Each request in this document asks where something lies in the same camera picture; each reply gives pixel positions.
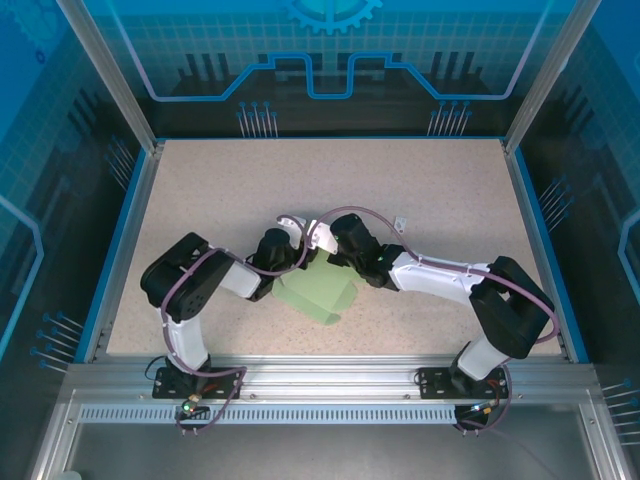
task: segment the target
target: glass panel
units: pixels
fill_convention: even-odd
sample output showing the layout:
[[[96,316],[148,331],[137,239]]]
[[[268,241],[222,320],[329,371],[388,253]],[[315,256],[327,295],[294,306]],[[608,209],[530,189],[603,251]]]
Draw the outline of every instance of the glass panel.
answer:
[[[0,38],[0,477],[26,478],[140,147],[55,2],[0,2]]]
[[[166,137],[503,135],[573,0],[91,0]]]
[[[635,388],[640,384],[639,22],[637,2],[602,2],[521,146],[587,352],[604,386],[628,377]],[[624,409],[633,410],[628,405],[618,413]],[[637,415],[627,418],[633,423]]]

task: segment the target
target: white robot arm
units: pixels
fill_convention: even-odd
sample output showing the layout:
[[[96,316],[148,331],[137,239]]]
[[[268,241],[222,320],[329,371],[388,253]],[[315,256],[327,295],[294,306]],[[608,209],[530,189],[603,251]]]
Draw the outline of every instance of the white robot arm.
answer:
[[[290,268],[303,254],[300,229],[286,219],[279,223],[280,228],[265,233],[250,261],[242,262],[226,251],[218,251],[170,299],[169,335],[177,355],[189,368],[209,367],[198,314],[216,288],[257,301],[270,292],[275,277],[260,275],[251,267],[278,272]],[[331,254],[330,263],[354,268],[373,287],[424,292],[474,310],[483,334],[464,347],[449,369],[452,384],[462,394],[469,394],[477,382],[509,358],[526,358],[549,320],[523,296],[470,272],[490,272],[506,278],[553,309],[546,295],[510,258],[499,257],[492,264],[462,264],[429,257],[420,257],[423,261],[418,262],[400,245],[380,245],[355,214],[338,218],[330,227],[319,225],[301,268],[306,268],[317,248]],[[141,281],[150,303],[159,308],[184,271],[210,249],[206,240],[190,233],[156,260]]]

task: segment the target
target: green cloth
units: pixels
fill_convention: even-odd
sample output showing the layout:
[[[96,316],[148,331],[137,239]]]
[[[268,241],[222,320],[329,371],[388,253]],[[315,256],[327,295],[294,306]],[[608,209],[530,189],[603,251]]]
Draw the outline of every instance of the green cloth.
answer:
[[[282,275],[273,284],[273,296],[308,317],[332,325],[340,320],[356,298],[354,282],[362,282],[355,270],[327,262],[329,253],[320,250],[306,270]]]

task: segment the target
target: speckled tabletop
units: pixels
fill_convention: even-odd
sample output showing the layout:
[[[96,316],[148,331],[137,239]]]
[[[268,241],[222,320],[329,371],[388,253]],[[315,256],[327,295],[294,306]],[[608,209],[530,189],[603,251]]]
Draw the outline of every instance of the speckled tabletop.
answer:
[[[246,256],[278,214],[317,218],[341,205],[406,217],[404,236],[425,255],[471,263],[507,255],[538,279],[498,140],[167,141],[107,352],[166,351],[139,282],[186,233]],[[363,218],[381,243],[391,241]],[[251,303],[220,289],[201,314],[205,342],[214,354],[455,354],[481,331],[473,311],[456,303],[358,289],[332,326],[271,295]],[[534,352],[560,348],[551,341]]]

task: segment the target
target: metal pin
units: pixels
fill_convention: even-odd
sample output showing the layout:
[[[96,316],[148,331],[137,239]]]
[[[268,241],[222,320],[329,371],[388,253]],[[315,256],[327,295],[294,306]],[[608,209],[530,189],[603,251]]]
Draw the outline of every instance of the metal pin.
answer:
[[[56,362],[64,363],[65,365],[69,365],[69,362],[65,362],[64,360],[60,360],[59,358],[52,357],[51,355],[47,355],[46,353],[42,353],[38,351],[36,347],[31,347],[31,349],[29,350],[29,354],[32,357],[35,357],[36,355],[40,355],[41,357],[48,358],[49,360],[54,360]]]
[[[458,125],[456,125],[456,135],[458,134],[458,130],[460,129],[460,125],[462,125],[462,118],[464,117],[464,112],[467,111],[467,107],[471,105],[471,102],[468,100],[466,102],[462,102],[462,113],[460,114],[460,118],[458,119]]]
[[[120,180],[117,175],[115,173],[113,173],[113,169],[109,169],[109,173],[111,173],[111,176],[114,178],[114,180],[118,183],[118,185],[120,185],[120,188],[122,188],[125,192],[127,191],[127,187],[124,186],[124,184],[122,183],[122,180]]]
[[[634,410],[632,412],[623,412],[623,413],[616,413],[615,415],[611,415],[612,417],[624,417],[625,415],[633,415],[634,413],[640,413],[640,410]]]
[[[264,109],[266,110],[267,124],[269,125],[269,133],[273,137],[273,130],[271,129],[271,115],[269,115],[269,107],[271,104],[269,102],[262,102]]]
[[[258,102],[251,102],[251,106],[253,107],[255,119],[256,119],[256,127],[258,128],[258,137],[262,136],[260,132],[260,121],[258,120]]]
[[[429,120],[429,127],[427,128],[427,135],[431,135],[431,126],[433,125],[433,119],[436,118],[438,112],[435,110],[431,111],[431,119]]]
[[[632,395],[634,393],[639,393],[640,389],[637,390],[629,390],[628,392],[623,392],[623,393],[616,393],[615,395],[609,395],[608,397],[604,397],[605,400],[608,400],[610,398],[618,398],[618,397],[624,397],[626,395]]]
[[[557,184],[558,184],[558,179],[557,179],[557,178],[553,178],[553,179],[551,179],[551,183],[549,184],[549,186],[548,186],[547,188],[545,188],[545,189],[544,189],[544,192],[542,192],[542,193],[540,194],[540,196],[538,197],[538,202],[540,202],[540,200],[542,200],[542,199],[545,197],[545,195],[546,195],[547,193],[549,193],[549,190],[551,190],[551,188],[552,188],[554,185],[557,185]]]
[[[558,202],[558,204],[553,207],[551,209],[551,211],[543,213],[542,215],[545,217],[544,221],[545,223],[549,223],[549,220],[551,220],[551,218],[555,217],[555,215],[558,213],[558,211],[564,207],[567,206],[567,203],[564,200],[561,200],[560,202]]]
[[[246,127],[246,130],[247,130],[247,136],[249,136],[249,121],[247,120],[247,111],[244,109],[244,107],[246,107],[247,104],[244,102],[240,102],[238,105],[242,109],[242,116],[244,117],[244,126]]]
[[[575,200],[575,198],[574,198],[574,197],[571,197],[571,198],[569,199],[569,201],[568,201],[565,205],[563,205],[563,206],[560,208],[560,210],[556,210],[556,211],[555,211],[555,213],[553,213],[552,215],[549,215],[549,216],[547,217],[547,218],[549,219],[549,220],[547,221],[547,223],[548,223],[548,224],[553,223],[553,222],[556,220],[556,218],[558,218],[558,217],[560,216],[560,214],[561,214],[561,213],[563,213],[567,208],[569,208],[569,206],[570,206],[570,205],[572,205],[572,204],[573,204],[574,200]]]
[[[125,183],[128,183],[129,177],[124,167],[120,164],[118,157],[113,155],[112,158],[109,159],[109,156],[105,153],[104,158],[105,160],[107,160],[107,162],[109,162],[111,168],[114,169],[118,174],[120,174],[120,176],[125,180]]]
[[[626,425],[637,425],[640,423],[640,418],[637,418],[635,422],[623,422],[623,423],[614,423],[614,427],[624,427]]]
[[[120,149],[120,151],[122,153],[124,153],[127,157],[129,157],[129,160],[131,160],[135,164],[136,163],[136,159],[133,158],[133,155],[131,155],[131,152],[127,148],[125,148],[124,140],[118,140],[115,137],[115,135],[112,138],[116,141],[116,145],[118,145],[118,148]]]
[[[109,172],[111,173],[111,175],[113,176],[113,178],[116,179],[116,182],[118,182],[118,185],[120,185],[122,187],[122,189],[126,192],[127,191],[127,180],[122,176],[121,173],[118,173],[118,171],[113,167],[113,165],[111,166],[111,168],[109,168]]]
[[[267,125],[264,122],[264,112],[260,112],[260,120],[262,120],[262,129],[264,131],[264,138],[267,138],[268,137],[268,135],[267,135]]]
[[[256,125],[253,122],[253,112],[247,112],[247,116],[249,117],[249,122],[251,123],[251,132],[253,133],[253,138],[258,138],[256,135]]]
[[[242,112],[237,112],[236,117],[238,117],[238,123],[240,124],[240,131],[242,132],[242,138],[246,138],[247,136],[244,133],[244,126],[242,125]]]
[[[56,370],[56,371],[58,371],[60,373],[67,373],[67,371],[63,370],[62,368],[58,368],[58,367],[54,367],[53,365],[49,365],[46,360],[40,360],[40,363],[38,365],[40,365],[40,368],[50,368],[51,370]]]
[[[276,118],[278,114],[276,112],[271,112],[271,118],[273,118],[273,129],[276,131],[276,138],[278,138],[278,120]]]
[[[47,322],[51,322],[51,323],[55,323],[56,325],[58,325],[60,328],[64,328],[65,330],[74,333],[78,336],[82,335],[82,332],[78,332],[77,330],[71,328],[71,327],[67,327],[64,323],[60,323],[57,320],[54,320],[53,318],[51,318],[51,316],[48,313],[45,313],[42,316],[42,321],[47,323]]]
[[[70,342],[74,342],[74,343],[80,343],[78,340],[76,340],[73,337],[70,337],[69,335],[67,335],[66,333],[62,333],[60,330],[58,330],[58,327],[51,327],[51,335],[59,335],[62,338],[66,338],[67,340],[69,340]]]
[[[122,152],[122,149],[119,148],[118,152],[116,152],[115,148],[113,148],[113,144],[109,144],[109,150],[111,151],[111,153],[113,154],[113,156],[115,157],[116,160],[118,160],[118,163],[127,171],[127,173],[129,175],[131,175],[133,173],[133,168],[131,168],[131,165],[127,159],[127,156],[124,154],[124,152]]]
[[[70,353],[67,353],[67,352],[63,352],[62,350],[60,350],[59,348],[54,347],[50,343],[47,343],[44,346],[44,351],[47,352],[47,353],[55,352],[55,353],[58,353],[60,355],[64,355],[65,357],[69,357],[71,360],[73,360],[73,355],[71,355]]]
[[[604,387],[602,391],[606,392],[607,390],[613,390],[614,388],[619,388],[619,387],[631,388],[631,379],[625,378],[622,381],[622,383],[618,383],[617,385],[611,385],[610,387]]]
[[[556,223],[554,223],[551,226],[551,228],[549,228],[549,233],[553,232],[556,229],[556,227],[560,225],[565,218],[569,218],[569,212],[564,212],[564,215]]]
[[[552,209],[558,202],[564,201],[563,192],[556,192],[556,198],[553,201],[548,201],[546,204],[542,206],[542,216],[544,217],[549,213],[549,210]]]
[[[551,195],[556,189],[567,179],[566,175],[562,175],[560,179],[556,180],[555,178],[551,181],[551,185],[547,187],[547,189],[542,192],[542,195],[538,198],[538,203],[542,204],[542,202],[546,201],[546,199]]]
[[[453,119],[453,122],[451,122],[451,128],[449,129],[449,136],[453,136],[453,128],[456,125],[456,122],[458,122],[458,117],[460,117],[460,112],[458,110],[456,110],[455,112],[453,112],[453,116],[455,117]]]
[[[442,133],[442,127],[444,126],[444,121],[449,116],[449,112],[442,112],[442,121],[440,122],[440,128],[438,129],[438,136]]]
[[[451,111],[449,112],[448,118],[447,118],[447,125],[444,127],[444,134],[447,134],[447,129],[449,128],[449,122],[451,122],[451,119],[453,118],[453,110],[456,108],[456,105],[458,105],[457,101],[453,101],[451,102]]]
[[[61,342],[60,340],[58,340],[57,338],[53,338],[50,337],[49,335],[45,335],[45,333],[42,330],[38,330],[36,332],[36,338],[46,338],[47,340],[51,340],[54,343],[57,343],[58,345],[62,345],[63,347],[67,347],[69,350],[76,350],[76,347],[72,347],[71,345],[67,345],[64,342]]]
[[[608,408],[618,408],[618,407],[626,407],[627,405],[631,405],[632,407],[637,407],[639,404],[638,399],[633,397],[628,402],[616,403],[615,405],[607,405]]]
[[[82,325],[80,325],[77,322],[74,322],[73,320],[71,320],[69,317],[65,317],[64,313],[62,313],[62,311],[59,311],[58,313],[56,313],[56,318],[58,320],[66,320],[67,322],[69,322],[72,325],[75,325],[76,327],[80,327],[80,329],[83,329],[84,327]]]
[[[467,112],[464,116],[464,122],[462,123],[462,128],[460,129],[460,136],[464,135],[464,131],[467,128],[467,122],[469,121],[469,117],[473,115],[473,112]]]
[[[438,115],[436,115],[436,124],[434,126],[433,133],[436,133],[435,129],[438,128],[438,121],[440,120],[440,114],[442,113],[442,107],[444,107],[446,104],[447,104],[447,102],[445,102],[444,100],[440,100],[440,110],[438,110]]]

